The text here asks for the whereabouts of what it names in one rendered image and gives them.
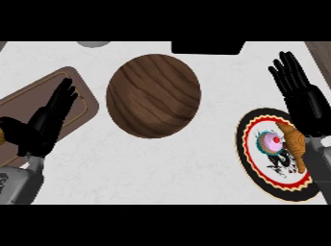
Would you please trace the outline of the brown wooden bowl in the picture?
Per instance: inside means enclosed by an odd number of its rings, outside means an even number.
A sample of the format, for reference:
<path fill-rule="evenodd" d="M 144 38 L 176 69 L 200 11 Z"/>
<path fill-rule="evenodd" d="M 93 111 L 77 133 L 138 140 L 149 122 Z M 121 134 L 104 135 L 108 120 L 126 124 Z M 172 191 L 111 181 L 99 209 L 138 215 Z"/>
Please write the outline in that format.
<path fill-rule="evenodd" d="M 142 138 L 176 134 L 201 106 L 198 76 L 176 57 L 149 54 L 118 68 L 107 88 L 107 108 L 118 127 Z"/>

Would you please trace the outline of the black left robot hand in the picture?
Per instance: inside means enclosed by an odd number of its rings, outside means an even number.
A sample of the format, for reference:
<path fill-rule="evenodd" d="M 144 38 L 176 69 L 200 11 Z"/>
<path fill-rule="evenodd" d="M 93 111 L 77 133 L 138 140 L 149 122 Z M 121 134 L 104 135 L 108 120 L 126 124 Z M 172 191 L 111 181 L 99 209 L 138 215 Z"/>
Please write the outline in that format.
<path fill-rule="evenodd" d="M 64 121 L 77 97 L 73 80 L 65 78 L 47 105 L 36 111 L 27 123 L 9 116 L 0 117 L 5 138 L 18 146 L 19 157 L 43 158 L 55 149 Z"/>

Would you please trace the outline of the grey round object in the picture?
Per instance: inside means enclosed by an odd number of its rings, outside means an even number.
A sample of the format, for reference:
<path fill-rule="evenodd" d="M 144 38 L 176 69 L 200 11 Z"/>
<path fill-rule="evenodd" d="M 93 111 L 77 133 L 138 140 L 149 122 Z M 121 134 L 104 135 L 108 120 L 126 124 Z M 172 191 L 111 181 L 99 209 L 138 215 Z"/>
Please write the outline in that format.
<path fill-rule="evenodd" d="M 87 48 L 102 47 L 110 44 L 111 41 L 78 41 L 78 44 Z"/>

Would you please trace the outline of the brown croissant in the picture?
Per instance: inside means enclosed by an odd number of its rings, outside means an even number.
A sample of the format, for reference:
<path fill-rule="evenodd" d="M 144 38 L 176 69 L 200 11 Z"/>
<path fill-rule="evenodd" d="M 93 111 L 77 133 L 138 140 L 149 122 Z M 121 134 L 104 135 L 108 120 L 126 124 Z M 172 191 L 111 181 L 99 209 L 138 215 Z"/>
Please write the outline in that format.
<path fill-rule="evenodd" d="M 305 135 L 291 125 L 285 123 L 278 123 L 277 126 L 284 133 L 285 145 L 297 162 L 299 173 L 303 174 L 308 170 L 303 160 L 303 155 L 306 154 Z"/>

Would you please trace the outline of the brown cutting board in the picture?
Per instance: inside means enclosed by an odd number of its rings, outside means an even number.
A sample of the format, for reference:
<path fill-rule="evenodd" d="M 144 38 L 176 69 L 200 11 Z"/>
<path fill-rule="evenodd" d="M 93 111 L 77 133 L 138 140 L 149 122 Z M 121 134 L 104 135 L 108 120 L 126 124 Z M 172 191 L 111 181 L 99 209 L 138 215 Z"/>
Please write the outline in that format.
<path fill-rule="evenodd" d="M 9 116 L 27 123 L 34 112 L 47 105 L 55 89 L 65 78 L 73 79 L 78 98 L 65 118 L 59 139 L 64 139 L 93 119 L 99 110 L 98 100 L 74 67 L 62 67 L 0 100 L 0 116 Z M 5 165 L 22 167 L 25 163 L 25 158 L 18 156 L 18 146 L 12 143 L 0 145 L 0 167 Z"/>

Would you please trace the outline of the pink frosted cupcake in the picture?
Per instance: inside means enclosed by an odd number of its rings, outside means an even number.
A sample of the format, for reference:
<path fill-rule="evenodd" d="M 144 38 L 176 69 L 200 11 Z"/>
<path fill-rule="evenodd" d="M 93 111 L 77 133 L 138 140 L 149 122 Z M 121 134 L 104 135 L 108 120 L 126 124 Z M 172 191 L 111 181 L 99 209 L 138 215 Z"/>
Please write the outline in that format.
<path fill-rule="evenodd" d="M 281 136 L 269 131 L 265 131 L 257 136 L 257 148 L 266 155 L 278 155 L 282 151 L 282 139 Z"/>

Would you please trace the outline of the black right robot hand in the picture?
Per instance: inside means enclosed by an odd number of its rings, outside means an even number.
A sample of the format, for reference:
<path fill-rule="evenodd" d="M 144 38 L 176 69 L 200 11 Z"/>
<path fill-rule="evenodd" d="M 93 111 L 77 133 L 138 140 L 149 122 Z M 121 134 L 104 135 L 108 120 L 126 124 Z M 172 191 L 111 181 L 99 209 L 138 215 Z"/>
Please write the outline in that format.
<path fill-rule="evenodd" d="M 284 96 L 293 124 L 305 136 L 331 135 L 331 106 L 291 52 L 279 52 L 269 71 Z"/>

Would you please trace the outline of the patterned black red plate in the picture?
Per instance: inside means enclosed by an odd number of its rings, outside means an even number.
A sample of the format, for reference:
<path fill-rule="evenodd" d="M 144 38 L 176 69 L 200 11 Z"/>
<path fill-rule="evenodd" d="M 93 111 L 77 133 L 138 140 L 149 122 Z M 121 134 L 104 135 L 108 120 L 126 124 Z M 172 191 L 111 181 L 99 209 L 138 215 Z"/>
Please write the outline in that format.
<path fill-rule="evenodd" d="M 271 195 L 284 201 L 305 202 L 319 193 L 319 188 L 309 170 L 299 173 L 278 123 L 296 128 L 288 113 L 281 110 L 263 108 L 245 114 L 237 132 L 240 161 L 253 182 Z M 265 131 L 281 136 L 284 148 L 278 155 L 266 155 L 257 148 L 257 136 Z"/>

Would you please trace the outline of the black appliance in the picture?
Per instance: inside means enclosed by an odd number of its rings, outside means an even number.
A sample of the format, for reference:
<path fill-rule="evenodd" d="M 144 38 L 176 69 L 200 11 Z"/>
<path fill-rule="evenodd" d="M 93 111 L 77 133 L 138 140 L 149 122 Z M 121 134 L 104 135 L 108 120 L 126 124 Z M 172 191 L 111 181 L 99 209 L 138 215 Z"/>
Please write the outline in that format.
<path fill-rule="evenodd" d="M 175 41 L 172 43 L 172 52 L 192 55 L 238 55 L 244 44 L 244 41 Z"/>

